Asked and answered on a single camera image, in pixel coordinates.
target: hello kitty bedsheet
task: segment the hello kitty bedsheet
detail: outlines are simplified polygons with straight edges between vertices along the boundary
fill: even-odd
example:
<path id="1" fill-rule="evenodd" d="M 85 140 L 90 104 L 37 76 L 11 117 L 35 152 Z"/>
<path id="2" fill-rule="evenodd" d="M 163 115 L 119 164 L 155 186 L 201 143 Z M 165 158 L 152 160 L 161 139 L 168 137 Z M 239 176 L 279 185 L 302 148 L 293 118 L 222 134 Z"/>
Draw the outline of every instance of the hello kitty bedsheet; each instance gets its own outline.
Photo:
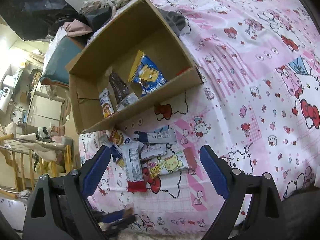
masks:
<path id="1" fill-rule="evenodd" d="M 270 172 L 281 199 L 307 187 L 320 151 L 319 34 L 298 0 L 151 0 L 182 14 L 180 35 L 204 84 L 119 127 L 175 130 L 197 168 L 148 179 L 146 193 L 127 192 L 125 172 L 111 161 L 91 204 L 104 212 L 134 205 L 133 230 L 152 234 L 205 232 L 224 200 L 199 159 L 202 145 L 233 168 Z M 100 147 L 102 132 L 80 136 L 82 162 Z M 143 172 L 148 171 L 143 165 Z M 237 223 L 245 218 L 246 196 Z"/>

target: cardboard piece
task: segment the cardboard piece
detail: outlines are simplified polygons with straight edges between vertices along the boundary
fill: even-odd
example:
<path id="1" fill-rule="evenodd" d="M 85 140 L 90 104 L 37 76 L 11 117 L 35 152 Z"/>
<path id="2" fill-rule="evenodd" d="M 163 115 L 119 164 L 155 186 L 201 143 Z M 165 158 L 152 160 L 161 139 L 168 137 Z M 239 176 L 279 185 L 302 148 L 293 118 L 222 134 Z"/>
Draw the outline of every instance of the cardboard piece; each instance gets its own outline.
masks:
<path id="1" fill-rule="evenodd" d="M 143 98 L 140 85 L 127 83 L 138 50 L 142 50 L 168 80 L 163 87 Z M 104 118 L 99 94 L 106 87 L 116 110 L 113 91 L 105 77 L 110 67 L 140 100 Z M 202 83 L 195 62 L 149 0 L 138 0 L 124 10 L 66 68 L 78 134 L 106 130 Z"/>

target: bed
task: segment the bed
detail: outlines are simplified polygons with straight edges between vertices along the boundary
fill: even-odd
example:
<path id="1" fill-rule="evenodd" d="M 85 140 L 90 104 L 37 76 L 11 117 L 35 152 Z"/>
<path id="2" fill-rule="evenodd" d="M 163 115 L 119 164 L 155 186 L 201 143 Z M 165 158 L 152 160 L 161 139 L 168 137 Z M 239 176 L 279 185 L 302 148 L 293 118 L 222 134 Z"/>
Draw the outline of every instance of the bed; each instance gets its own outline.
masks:
<path id="1" fill-rule="evenodd" d="M 111 161 L 91 205 L 104 212 L 133 205 L 135 231 L 206 232 L 224 199 L 200 162 L 205 144 L 246 174 L 269 172 L 282 200 L 308 187 L 319 163 L 320 36 L 300 1 L 151 1 L 186 18 L 180 39 L 204 83 L 119 127 L 131 136 L 173 128 L 178 147 L 192 148 L 197 168 L 148 177 L 146 193 L 131 193 L 125 172 Z M 80 135 L 82 163 L 96 153 L 103 134 Z M 144 165 L 143 172 L 148 176 Z M 247 195 L 236 224 L 249 203 Z"/>

